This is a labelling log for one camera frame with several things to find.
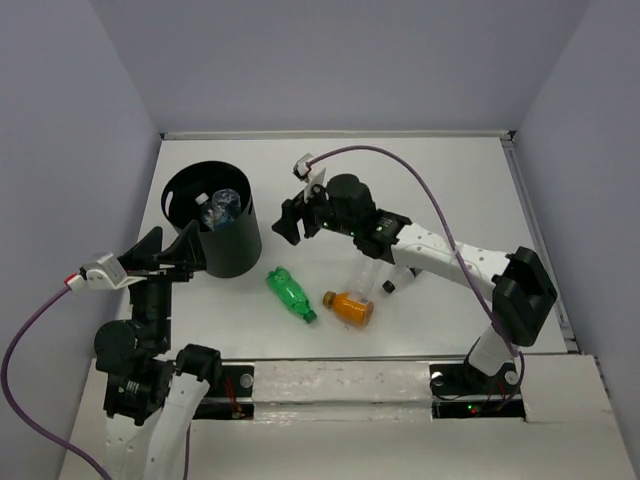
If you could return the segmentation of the clear bottle dark blue label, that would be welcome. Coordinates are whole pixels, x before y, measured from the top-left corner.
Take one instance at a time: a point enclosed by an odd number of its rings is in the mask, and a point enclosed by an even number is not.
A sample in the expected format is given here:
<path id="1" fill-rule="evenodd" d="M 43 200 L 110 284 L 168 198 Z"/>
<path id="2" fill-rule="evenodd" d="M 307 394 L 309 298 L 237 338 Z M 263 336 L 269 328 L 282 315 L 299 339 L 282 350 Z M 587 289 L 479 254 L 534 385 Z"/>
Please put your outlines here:
<path id="1" fill-rule="evenodd" d="M 214 230 L 230 225 L 242 212 L 240 194 L 233 189 L 221 189 L 211 197 L 213 207 L 212 224 Z"/>

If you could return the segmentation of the clear bottle blue white label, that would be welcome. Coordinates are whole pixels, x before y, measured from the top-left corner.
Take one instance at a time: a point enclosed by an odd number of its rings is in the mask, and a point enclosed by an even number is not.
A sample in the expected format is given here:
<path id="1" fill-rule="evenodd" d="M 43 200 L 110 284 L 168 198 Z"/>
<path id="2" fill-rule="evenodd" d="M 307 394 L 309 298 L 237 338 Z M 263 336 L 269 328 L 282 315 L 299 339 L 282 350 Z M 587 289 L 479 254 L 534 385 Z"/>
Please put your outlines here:
<path id="1" fill-rule="evenodd" d="M 214 204 L 206 193 L 201 193 L 195 198 L 200 208 L 202 223 L 211 231 L 215 231 L 221 223 L 221 215 L 223 211 Z"/>

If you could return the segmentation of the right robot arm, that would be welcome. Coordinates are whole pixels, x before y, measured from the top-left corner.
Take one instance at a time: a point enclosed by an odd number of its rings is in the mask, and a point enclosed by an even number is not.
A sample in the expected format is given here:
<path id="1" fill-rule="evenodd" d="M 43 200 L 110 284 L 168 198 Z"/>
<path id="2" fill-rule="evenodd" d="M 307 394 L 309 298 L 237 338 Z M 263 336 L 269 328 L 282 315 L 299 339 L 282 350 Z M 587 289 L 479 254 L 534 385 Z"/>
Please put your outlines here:
<path id="1" fill-rule="evenodd" d="M 503 378 L 519 348 L 535 344 L 558 293 L 539 255 L 527 247 L 491 251 L 443 238 L 409 218 L 376 206 L 369 187 L 353 174 L 318 180 L 281 205 L 275 233 L 289 244 L 321 230 L 343 234 L 365 256 L 413 267 L 471 289 L 489 312 L 455 381 L 482 392 Z"/>

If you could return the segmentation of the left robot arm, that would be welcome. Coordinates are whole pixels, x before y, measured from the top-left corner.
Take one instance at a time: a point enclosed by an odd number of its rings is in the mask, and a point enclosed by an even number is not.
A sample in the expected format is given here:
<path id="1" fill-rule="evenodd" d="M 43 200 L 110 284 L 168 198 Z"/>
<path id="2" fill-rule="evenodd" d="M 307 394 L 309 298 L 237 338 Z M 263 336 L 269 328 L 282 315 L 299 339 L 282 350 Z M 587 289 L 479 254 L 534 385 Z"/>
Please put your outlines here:
<path id="1" fill-rule="evenodd" d="M 93 290 L 129 291 L 131 316 L 103 324 L 94 336 L 96 369 L 106 374 L 105 478 L 164 479 L 204 395 L 221 383 L 221 355 L 189 344 L 171 348 L 172 287 L 206 267 L 199 225 L 192 221 L 168 247 L 160 227 L 121 256 L 85 265 Z"/>

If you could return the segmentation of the black cylindrical bin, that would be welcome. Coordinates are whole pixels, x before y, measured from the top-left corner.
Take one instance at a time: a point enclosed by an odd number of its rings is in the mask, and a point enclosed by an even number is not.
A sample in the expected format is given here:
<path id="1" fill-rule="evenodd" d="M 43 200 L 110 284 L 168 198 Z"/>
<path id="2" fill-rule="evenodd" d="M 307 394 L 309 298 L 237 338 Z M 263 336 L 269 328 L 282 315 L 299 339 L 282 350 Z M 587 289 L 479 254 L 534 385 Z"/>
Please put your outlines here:
<path id="1" fill-rule="evenodd" d="M 206 193 L 211 200 L 216 191 L 226 188 L 240 194 L 242 212 L 227 227 L 211 231 L 202 223 L 195 198 Z M 199 238 L 209 275 L 237 277 L 259 260 L 262 242 L 251 185 L 238 167 L 221 161 L 205 161 L 180 170 L 162 191 L 161 209 L 176 232 L 194 220 L 199 223 Z"/>

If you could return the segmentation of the green plastic bottle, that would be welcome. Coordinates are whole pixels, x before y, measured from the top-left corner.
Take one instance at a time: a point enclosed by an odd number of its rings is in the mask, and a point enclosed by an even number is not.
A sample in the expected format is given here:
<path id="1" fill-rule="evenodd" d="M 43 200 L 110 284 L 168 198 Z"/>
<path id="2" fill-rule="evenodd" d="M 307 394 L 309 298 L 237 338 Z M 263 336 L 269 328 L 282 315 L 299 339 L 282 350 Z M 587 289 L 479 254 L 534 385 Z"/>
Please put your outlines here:
<path id="1" fill-rule="evenodd" d="M 268 272 L 265 279 L 269 289 L 279 298 L 284 307 L 307 324 L 317 319 L 304 289 L 284 267 L 278 266 Z"/>

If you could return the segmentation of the clear unlabelled plastic bottle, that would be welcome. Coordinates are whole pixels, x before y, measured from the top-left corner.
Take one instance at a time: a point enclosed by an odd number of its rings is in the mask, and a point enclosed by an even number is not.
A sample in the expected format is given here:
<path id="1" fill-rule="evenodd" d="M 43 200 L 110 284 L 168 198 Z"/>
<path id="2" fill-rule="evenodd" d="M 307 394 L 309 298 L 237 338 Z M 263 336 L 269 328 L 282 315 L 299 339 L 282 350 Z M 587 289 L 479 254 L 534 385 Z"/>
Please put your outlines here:
<path id="1" fill-rule="evenodd" d="M 359 253 L 354 259 L 346 291 L 360 299 L 368 299 L 384 262 Z"/>

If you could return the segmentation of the orange juice bottle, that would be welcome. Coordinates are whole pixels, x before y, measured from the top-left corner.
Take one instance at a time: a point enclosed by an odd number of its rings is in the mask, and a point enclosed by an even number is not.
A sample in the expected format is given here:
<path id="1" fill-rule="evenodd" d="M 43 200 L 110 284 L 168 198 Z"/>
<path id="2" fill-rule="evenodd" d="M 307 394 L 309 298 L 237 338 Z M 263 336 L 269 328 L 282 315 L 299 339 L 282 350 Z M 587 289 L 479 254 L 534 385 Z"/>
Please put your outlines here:
<path id="1" fill-rule="evenodd" d="M 361 328 L 369 324 L 374 312 L 372 301 L 358 300 L 348 292 L 327 291 L 323 296 L 322 303 L 343 322 Z"/>

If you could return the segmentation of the clear bottle black cap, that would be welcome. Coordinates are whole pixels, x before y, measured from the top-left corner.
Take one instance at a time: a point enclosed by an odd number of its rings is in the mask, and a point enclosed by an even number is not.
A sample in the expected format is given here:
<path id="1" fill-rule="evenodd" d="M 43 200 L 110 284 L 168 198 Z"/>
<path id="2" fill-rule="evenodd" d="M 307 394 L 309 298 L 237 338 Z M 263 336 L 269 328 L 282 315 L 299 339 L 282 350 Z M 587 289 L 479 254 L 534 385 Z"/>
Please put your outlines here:
<path id="1" fill-rule="evenodd" d="M 402 290 L 410 285 L 420 273 L 421 270 L 415 267 L 395 266 L 389 277 L 382 283 L 382 290 L 386 294 Z"/>

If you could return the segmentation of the white foam strip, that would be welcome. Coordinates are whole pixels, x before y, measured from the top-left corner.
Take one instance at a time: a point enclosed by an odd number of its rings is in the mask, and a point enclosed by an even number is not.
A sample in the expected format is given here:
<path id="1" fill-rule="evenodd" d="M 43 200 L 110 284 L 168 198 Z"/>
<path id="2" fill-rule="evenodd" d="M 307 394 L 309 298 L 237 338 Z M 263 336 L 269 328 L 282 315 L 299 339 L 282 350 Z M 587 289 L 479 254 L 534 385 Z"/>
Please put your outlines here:
<path id="1" fill-rule="evenodd" d="M 429 364 L 404 360 L 261 361 L 251 396 L 260 423 L 431 420 Z"/>

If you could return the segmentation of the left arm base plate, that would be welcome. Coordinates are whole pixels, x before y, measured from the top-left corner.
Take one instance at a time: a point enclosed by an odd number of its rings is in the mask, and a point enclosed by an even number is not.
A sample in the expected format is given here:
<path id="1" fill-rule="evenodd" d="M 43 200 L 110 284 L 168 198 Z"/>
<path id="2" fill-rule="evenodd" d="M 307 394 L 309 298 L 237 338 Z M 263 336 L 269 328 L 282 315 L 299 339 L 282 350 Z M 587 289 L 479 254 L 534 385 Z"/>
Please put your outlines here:
<path id="1" fill-rule="evenodd" d="M 211 387 L 196 408 L 194 420 L 250 421 L 254 418 L 255 365 L 222 363 L 219 382 Z"/>

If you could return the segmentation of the aluminium table rail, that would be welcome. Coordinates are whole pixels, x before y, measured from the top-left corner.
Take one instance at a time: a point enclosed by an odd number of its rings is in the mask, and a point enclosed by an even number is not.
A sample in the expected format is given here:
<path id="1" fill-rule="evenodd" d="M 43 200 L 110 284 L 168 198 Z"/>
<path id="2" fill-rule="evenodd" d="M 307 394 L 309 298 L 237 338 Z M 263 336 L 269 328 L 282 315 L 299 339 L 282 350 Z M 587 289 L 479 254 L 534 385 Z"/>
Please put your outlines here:
<path id="1" fill-rule="evenodd" d="M 163 132 L 166 141 L 278 140 L 353 138 L 498 138 L 511 140 L 515 130 L 272 130 Z"/>

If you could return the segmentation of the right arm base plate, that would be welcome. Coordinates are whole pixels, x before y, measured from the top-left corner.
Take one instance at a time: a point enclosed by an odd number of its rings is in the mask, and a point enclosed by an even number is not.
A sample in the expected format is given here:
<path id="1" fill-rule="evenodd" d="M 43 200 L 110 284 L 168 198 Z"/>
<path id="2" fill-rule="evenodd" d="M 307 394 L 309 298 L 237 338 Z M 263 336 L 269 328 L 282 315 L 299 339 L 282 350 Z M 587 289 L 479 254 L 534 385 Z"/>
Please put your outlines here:
<path id="1" fill-rule="evenodd" d="M 432 417 L 437 420 L 472 418 L 524 419 L 525 408 L 513 363 L 493 377 L 471 371 L 463 363 L 429 366 Z"/>

